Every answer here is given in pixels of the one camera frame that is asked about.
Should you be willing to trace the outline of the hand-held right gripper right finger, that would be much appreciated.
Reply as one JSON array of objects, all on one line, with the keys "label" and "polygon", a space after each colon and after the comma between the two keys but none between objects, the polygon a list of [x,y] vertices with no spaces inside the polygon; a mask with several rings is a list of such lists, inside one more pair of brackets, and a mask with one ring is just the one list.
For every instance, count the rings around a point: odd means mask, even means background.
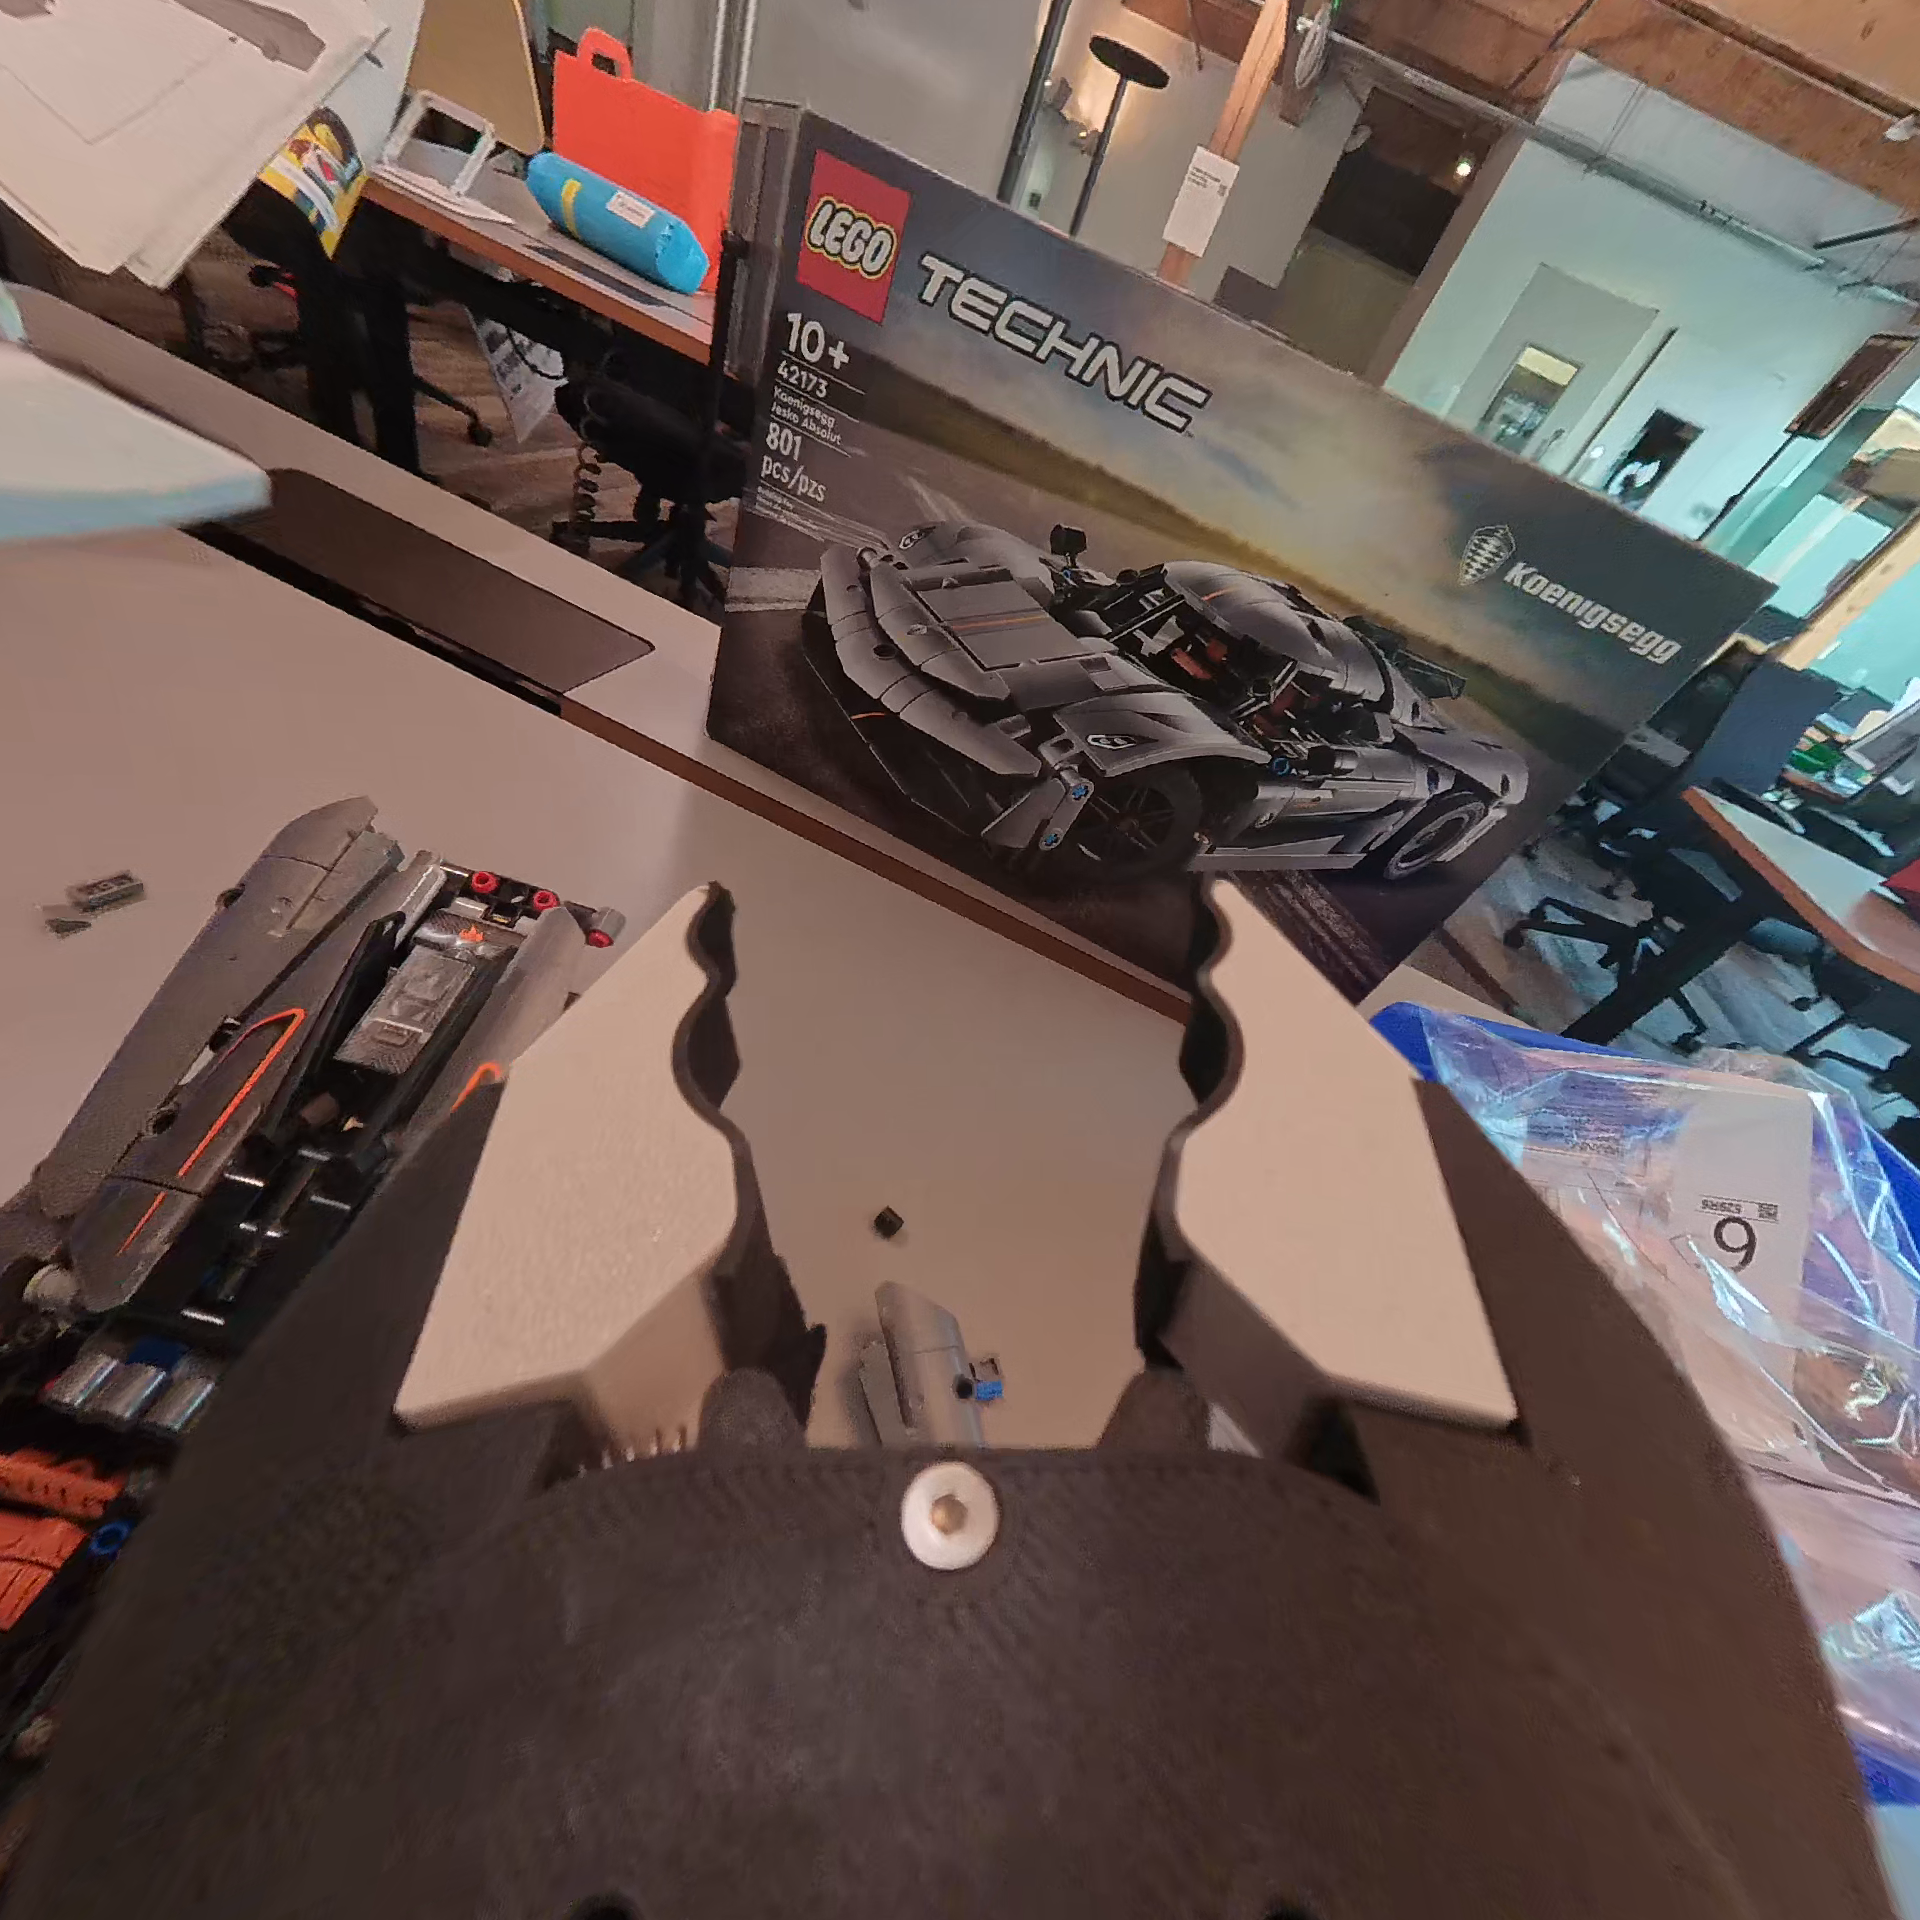
[{"label": "hand-held right gripper right finger", "polygon": [[1503,1437],[1517,1396],[1421,1073],[1231,880],[1192,924],[1192,1092],[1153,1177],[1135,1338],[1240,1452],[1358,1409]]}]

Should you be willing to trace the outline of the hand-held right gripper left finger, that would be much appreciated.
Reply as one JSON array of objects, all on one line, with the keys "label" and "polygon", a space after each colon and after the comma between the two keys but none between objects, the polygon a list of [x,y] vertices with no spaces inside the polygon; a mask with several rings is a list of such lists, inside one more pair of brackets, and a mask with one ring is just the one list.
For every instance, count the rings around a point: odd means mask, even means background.
[{"label": "hand-held right gripper left finger", "polygon": [[807,1430],[818,1325],[725,1114],[735,977],[735,893],[694,885],[506,1071],[399,1422],[570,1405],[609,1448],[669,1448],[757,1372]]}]

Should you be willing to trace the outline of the grey lego panel piece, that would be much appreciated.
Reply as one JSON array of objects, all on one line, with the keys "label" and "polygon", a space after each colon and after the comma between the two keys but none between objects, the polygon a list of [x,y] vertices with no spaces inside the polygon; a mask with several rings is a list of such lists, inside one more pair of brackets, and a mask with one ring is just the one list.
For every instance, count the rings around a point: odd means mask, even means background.
[{"label": "grey lego panel piece", "polygon": [[1002,1364],[975,1355],[955,1315],[904,1280],[876,1284],[876,1333],[858,1350],[858,1387],[882,1448],[988,1448],[985,1409],[1002,1400]]}]

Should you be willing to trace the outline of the grey lego car model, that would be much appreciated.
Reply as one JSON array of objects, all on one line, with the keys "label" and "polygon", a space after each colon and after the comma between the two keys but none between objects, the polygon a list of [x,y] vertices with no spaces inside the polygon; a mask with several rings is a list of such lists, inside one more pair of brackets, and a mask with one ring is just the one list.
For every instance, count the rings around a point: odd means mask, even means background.
[{"label": "grey lego car model", "polygon": [[7,1203],[0,1646],[32,1715],[180,1443],[404,1160],[544,1037],[618,910],[298,814]]}]

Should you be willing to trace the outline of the lego set box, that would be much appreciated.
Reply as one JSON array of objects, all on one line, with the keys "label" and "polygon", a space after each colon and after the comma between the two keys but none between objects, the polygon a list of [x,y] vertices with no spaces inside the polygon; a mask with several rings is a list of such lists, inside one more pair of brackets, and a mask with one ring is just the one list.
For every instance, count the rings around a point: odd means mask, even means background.
[{"label": "lego set box", "polygon": [[1769,586],[799,106],[710,738],[1180,977],[1201,880],[1371,991]]}]

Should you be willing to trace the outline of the wooden background desk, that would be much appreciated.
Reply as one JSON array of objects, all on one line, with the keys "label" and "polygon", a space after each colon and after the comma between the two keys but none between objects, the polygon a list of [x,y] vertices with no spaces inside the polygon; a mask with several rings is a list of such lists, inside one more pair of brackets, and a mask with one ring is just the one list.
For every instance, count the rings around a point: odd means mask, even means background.
[{"label": "wooden background desk", "polygon": [[1873,977],[1920,991],[1920,929],[1882,893],[1873,870],[1696,784],[1682,791],[1682,808],[1704,822],[1711,858],[1738,870],[1738,893],[1682,924],[1676,946],[1578,1013],[1559,1030],[1568,1042],[1615,1047],[1778,914],[1802,916]]},{"label": "wooden background desk", "polygon": [[474,193],[447,193],[436,181],[375,172],[363,207],[392,212],[427,249],[467,270],[535,282],[631,336],[678,349],[694,364],[710,359],[716,298],[670,293],[570,237],[544,216],[535,193],[509,172],[480,172]]}]

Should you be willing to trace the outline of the dark table hatch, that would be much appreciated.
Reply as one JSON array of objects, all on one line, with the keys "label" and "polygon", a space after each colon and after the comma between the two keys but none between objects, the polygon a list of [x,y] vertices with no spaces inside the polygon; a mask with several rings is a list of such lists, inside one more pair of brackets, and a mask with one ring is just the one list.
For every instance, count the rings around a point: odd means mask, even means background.
[{"label": "dark table hatch", "polygon": [[284,586],[558,713],[561,700],[652,651],[642,635],[480,557],[345,485],[274,468],[271,505],[188,534]]}]

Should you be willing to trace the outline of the blue roll pouch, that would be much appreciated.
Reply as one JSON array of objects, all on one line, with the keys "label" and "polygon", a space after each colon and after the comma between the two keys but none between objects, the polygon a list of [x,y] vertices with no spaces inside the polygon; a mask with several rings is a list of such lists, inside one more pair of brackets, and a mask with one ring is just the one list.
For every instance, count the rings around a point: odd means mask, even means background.
[{"label": "blue roll pouch", "polygon": [[710,249],[688,216],[663,205],[576,165],[558,152],[524,161],[524,184],[544,216],[576,244],[670,290],[699,293],[710,282]]}]

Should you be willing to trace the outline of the white paper sign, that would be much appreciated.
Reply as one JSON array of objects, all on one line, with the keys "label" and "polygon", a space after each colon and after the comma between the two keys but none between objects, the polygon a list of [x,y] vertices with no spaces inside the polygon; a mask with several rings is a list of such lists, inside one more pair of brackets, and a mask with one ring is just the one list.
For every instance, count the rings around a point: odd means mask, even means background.
[{"label": "white paper sign", "polygon": [[1183,177],[1183,187],[1168,207],[1162,223],[1162,244],[1189,249],[1189,254],[1207,254],[1216,223],[1233,193],[1240,181],[1240,161],[1221,158],[1212,145],[1196,145]]}]

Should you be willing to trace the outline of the white laptop stand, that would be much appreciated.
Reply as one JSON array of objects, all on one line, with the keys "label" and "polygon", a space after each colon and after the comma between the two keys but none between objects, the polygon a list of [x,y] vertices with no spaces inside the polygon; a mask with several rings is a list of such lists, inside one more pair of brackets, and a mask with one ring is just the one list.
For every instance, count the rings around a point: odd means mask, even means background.
[{"label": "white laptop stand", "polygon": [[411,89],[378,152],[378,177],[409,181],[436,198],[474,198],[483,165],[499,152],[491,118],[436,95]]}]

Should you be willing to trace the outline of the yellow printed booklet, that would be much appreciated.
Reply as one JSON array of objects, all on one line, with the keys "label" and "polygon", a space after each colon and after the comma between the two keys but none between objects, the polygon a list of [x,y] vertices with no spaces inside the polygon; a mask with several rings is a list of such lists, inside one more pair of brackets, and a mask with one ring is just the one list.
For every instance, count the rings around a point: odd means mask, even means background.
[{"label": "yellow printed booklet", "polygon": [[312,228],[324,254],[334,261],[371,161],[334,108],[312,108],[256,181],[274,187]]}]

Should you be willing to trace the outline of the orange bag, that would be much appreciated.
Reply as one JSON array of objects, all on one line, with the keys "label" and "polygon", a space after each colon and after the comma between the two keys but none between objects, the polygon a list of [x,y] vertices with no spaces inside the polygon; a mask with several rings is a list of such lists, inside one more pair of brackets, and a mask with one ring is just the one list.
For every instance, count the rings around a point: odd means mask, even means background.
[{"label": "orange bag", "polygon": [[699,290],[716,293],[736,114],[652,89],[618,40],[589,27],[576,54],[556,57],[556,152],[678,212],[710,249]]}]

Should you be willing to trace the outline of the beige board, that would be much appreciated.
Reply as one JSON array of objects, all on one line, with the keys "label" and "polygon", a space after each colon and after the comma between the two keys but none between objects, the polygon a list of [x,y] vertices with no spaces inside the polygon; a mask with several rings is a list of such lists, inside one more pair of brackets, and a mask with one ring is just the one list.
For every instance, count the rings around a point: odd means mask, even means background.
[{"label": "beige board", "polygon": [[467,108],[522,158],[551,145],[522,0],[427,0],[409,89]]}]

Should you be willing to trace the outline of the open instruction booklet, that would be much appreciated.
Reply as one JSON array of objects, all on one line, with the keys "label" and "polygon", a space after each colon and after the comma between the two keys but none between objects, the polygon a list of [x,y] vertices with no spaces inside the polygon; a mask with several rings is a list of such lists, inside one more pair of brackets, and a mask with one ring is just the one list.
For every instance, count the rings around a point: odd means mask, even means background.
[{"label": "open instruction booklet", "polygon": [[73,267],[167,290],[312,108],[378,158],[415,32],[415,0],[12,0],[7,207]]}]

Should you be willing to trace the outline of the wooden post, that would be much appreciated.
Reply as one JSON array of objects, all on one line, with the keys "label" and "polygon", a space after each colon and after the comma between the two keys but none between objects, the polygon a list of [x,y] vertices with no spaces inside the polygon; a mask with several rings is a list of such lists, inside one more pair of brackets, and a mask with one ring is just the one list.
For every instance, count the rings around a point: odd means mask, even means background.
[{"label": "wooden post", "polygon": [[[1246,57],[1233,60],[1233,86],[1225,95],[1225,108],[1201,145],[1233,158],[1246,152],[1253,118],[1273,89],[1273,75],[1289,57],[1293,40],[1293,0],[1261,0],[1260,22],[1246,43]],[[1196,254],[1162,244],[1160,278],[1189,290],[1196,270]]]}]

